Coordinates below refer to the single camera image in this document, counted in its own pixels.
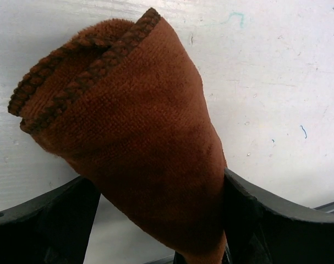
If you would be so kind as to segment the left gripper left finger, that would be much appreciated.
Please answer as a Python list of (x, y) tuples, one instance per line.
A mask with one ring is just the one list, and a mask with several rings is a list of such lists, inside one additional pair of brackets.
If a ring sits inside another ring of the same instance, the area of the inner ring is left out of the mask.
[(0, 263), (83, 263), (100, 196), (77, 177), (0, 211)]

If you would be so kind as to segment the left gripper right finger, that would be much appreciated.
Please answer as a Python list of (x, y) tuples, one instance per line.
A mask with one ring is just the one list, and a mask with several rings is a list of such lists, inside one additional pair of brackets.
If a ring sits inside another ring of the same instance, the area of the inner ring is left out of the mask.
[(334, 211), (298, 205), (225, 170), (232, 263), (334, 263)]

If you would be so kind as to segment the brown towel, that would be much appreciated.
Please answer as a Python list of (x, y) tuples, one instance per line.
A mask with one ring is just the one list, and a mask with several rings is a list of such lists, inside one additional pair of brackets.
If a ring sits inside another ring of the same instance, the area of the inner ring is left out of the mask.
[(222, 262), (222, 143), (201, 76), (155, 9), (80, 31), (30, 69), (8, 112), (187, 263)]

